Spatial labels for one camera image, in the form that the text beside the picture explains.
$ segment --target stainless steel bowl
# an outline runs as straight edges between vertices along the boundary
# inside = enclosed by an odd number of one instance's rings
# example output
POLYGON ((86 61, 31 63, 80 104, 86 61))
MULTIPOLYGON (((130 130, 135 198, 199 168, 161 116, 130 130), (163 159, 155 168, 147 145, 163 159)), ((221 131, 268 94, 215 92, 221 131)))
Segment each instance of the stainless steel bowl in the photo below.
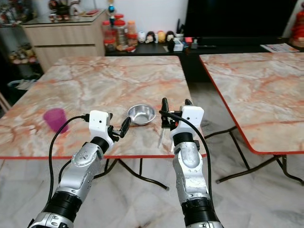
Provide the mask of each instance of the stainless steel bowl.
POLYGON ((143 126, 151 122, 156 114, 151 106, 138 104, 129 109, 128 116, 131 117, 132 123, 143 126))

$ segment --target marble floor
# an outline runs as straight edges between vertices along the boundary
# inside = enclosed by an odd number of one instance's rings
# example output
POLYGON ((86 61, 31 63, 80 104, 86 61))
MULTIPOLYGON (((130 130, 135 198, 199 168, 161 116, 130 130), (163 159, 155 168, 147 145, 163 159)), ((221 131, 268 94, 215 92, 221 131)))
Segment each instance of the marble floor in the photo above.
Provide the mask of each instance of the marble floor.
MULTIPOLYGON (((189 84, 189 88, 194 104, 205 109, 205 134, 234 125, 212 84, 189 84)), ((250 166, 271 157, 252 154, 238 131, 234 133, 250 166)), ((216 179, 243 171, 245 166, 228 134, 208 139, 208 145, 214 204, 225 228, 304 227, 304 187, 286 178, 277 163, 216 184, 216 179)), ((139 169, 139 160, 124 161, 133 170, 139 169)), ((54 161, 56 177, 65 162, 54 161)), ((288 157, 289 172, 302 179, 303 164, 304 155, 288 157)), ((170 190, 139 180, 118 164, 110 174, 94 181, 75 228, 184 228, 172 159, 143 160, 143 175, 163 182, 170 190)), ((48 188, 47 161, 0 160, 0 227, 27 227, 43 209, 48 188)))

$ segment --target pink cup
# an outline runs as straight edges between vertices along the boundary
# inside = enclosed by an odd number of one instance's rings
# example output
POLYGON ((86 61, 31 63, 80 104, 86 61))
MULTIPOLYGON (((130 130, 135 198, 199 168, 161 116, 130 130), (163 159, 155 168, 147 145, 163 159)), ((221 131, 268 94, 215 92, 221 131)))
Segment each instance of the pink cup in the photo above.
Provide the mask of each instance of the pink cup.
MULTIPOLYGON (((49 127, 57 132, 61 126, 67 121, 65 111, 62 108, 53 108, 46 111, 43 115, 43 119, 47 122, 49 127)), ((60 133, 64 133, 68 130, 68 125, 65 126, 60 133)))

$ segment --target black screen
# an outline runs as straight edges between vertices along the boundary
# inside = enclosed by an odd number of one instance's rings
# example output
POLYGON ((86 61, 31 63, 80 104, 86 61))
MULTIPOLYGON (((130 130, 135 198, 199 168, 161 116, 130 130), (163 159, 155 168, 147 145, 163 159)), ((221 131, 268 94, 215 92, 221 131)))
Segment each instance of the black screen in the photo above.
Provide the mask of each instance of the black screen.
POLYGON ((296 0, 189 0, 187 37, 281 37, 296 0))

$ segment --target marble table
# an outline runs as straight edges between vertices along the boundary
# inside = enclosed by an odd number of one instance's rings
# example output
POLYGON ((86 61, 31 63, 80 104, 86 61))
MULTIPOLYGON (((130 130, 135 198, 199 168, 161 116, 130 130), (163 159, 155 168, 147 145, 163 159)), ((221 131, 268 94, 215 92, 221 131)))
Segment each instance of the marble table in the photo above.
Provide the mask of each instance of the marble table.
POLYGON ((304 53, 200 59, 251 152, 304 153, 304 53))
MULTIPOLYGON (((111 125, 119 129, 136 104, 153 106, 156 118, 146 126, 130 126, 105 158, 173 157, 169 130, 158 148, 163 97, 170 110, 179 110, 186 98, 191 99, 178 57, 61 59, 0 119, 0 158, 45 159, 55 134, 42 118, 49 109, 63 108, 67 118, 91 110, 111 112, 111 125)), ((70 158, 89 138, 88 123, 74 120, 57 138, 53 157, 70 158)))

